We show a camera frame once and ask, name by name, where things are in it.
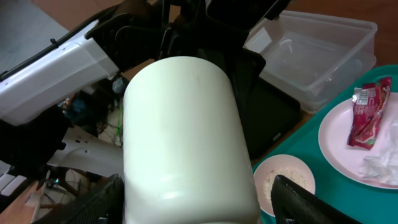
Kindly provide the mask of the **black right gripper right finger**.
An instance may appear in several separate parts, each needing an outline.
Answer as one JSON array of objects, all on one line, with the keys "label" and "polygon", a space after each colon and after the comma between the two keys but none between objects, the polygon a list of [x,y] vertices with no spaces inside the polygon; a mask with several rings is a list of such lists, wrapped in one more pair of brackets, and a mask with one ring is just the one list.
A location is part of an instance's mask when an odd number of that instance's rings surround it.
[{"label": "black right gripper right finger", "polygon": [[277,175],[271,190],[277,224],[358,224],[283,175]]}]

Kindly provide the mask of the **pile of rice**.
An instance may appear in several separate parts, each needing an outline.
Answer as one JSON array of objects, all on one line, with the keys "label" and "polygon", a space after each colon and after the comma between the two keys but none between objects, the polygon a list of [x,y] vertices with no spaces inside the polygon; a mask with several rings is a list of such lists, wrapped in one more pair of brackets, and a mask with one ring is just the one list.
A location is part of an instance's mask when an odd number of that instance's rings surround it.
[{"label": "pile of rice", "polygon": [[307,178],[302,174],[301,171],[291,168],[283,168],[272,170],[267,179],[263,182],[263,192],[268,203],[271,204],[271,190],[274,183],[274,179],[277,175],[283,175],[291,181],[295,182],[299,186],[303,187],[308,191],[312,191],[313,187]]}]

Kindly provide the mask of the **white plastic cup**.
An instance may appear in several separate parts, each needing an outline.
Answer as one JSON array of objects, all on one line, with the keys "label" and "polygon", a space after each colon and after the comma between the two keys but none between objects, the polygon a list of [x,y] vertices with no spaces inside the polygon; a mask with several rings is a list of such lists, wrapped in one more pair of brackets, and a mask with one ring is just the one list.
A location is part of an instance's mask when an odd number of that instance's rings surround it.
[{"label": "white plastic cup", "polygon": [[124,94],[126,223],[256,223],[261,214],[229,78],[196,57],[142,69]]}]

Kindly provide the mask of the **red snack wrapper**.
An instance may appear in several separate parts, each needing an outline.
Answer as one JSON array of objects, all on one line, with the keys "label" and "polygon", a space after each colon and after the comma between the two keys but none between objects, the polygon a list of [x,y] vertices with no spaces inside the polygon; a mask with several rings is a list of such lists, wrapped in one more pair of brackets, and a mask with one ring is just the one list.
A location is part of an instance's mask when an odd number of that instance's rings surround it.
[{"label": "red snack wrapper", "polygon": [[392,78],[381,78],[354,89],[353,123],[347,144],[372,149],[391,95]]}]

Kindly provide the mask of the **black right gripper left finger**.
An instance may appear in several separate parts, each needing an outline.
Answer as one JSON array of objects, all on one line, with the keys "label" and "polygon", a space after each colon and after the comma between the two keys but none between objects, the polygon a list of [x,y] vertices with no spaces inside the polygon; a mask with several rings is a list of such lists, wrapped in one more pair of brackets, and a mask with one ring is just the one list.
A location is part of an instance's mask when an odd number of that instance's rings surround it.
[{"label": "black right gripper left finger", "polygon": [[74,201],[46,214],[34,224],[123,222],[124,181],[114,174]]}]

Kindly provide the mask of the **large pink plate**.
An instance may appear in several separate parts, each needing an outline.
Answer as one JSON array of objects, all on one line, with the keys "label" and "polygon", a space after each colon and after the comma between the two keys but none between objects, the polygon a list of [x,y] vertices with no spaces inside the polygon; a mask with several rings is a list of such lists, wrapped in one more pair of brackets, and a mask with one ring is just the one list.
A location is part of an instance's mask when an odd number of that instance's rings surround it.
[{"label": "large pink plate", "polygon": [[390,126],[397,121],[397,93],[392,93],[389,97],[388,106],[381,121],[380,132],[371,150],[347,145],[353,122],[352,104],[351,98],[337,104],[321,122],[318,143],[323,156],[333,168],[354,181],[372,187],[396,190],[396,185],[363,179],[363,175],[359,171],[366,156],[378,155],[386,145]]}]

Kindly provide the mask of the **white tissue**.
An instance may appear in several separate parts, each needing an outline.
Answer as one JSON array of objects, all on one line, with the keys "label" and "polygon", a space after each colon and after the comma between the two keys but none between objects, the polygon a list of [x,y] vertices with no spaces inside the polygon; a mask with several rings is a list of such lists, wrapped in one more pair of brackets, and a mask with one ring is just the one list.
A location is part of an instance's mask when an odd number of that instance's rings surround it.
[{"label": "white tissue", "polygon": [[388,127],[379,153],[364,157],[359,173],[364,180],[397,186],[397,122]]}]

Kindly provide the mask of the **pink bowl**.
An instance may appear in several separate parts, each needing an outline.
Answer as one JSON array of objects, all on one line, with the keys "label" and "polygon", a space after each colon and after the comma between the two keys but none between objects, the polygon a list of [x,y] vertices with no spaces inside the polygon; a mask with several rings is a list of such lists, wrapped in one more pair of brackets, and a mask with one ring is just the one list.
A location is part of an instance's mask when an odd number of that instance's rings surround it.
[{"label": "pink bowl", "polygon": [[269,157],[268,159],[261,162],[260,165],[255,170],[254,180],[257,190],[257,198],[261,210],[272,217],[274,217],[274,211],[272,208],[272,204],[269,204],[264,196],[263,182],[267,179],[272,170],[283,169],[288,167],[291,169],[297,169],[301,171],[302,174],[307,178],[307,180],[310,182],[310,184],[313,187],[313,190],[309,192],[315,194],[315,179],[310,168],[308,167],[308,165],[306,165],[306,163],[304,163],[301,159],[297,157],[287,154],[279,154]]}]

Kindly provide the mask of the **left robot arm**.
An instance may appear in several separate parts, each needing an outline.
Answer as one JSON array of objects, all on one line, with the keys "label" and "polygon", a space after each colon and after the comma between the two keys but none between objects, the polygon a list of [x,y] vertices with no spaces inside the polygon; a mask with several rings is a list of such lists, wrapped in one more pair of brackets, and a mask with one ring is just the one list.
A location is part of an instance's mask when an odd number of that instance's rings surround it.
[{"label": "left robot arm", "polygon": [[1,74],[1,121],[20,126],[99,80],[160,53],[170,7],[180,1],[123,1],[103,9]]}]

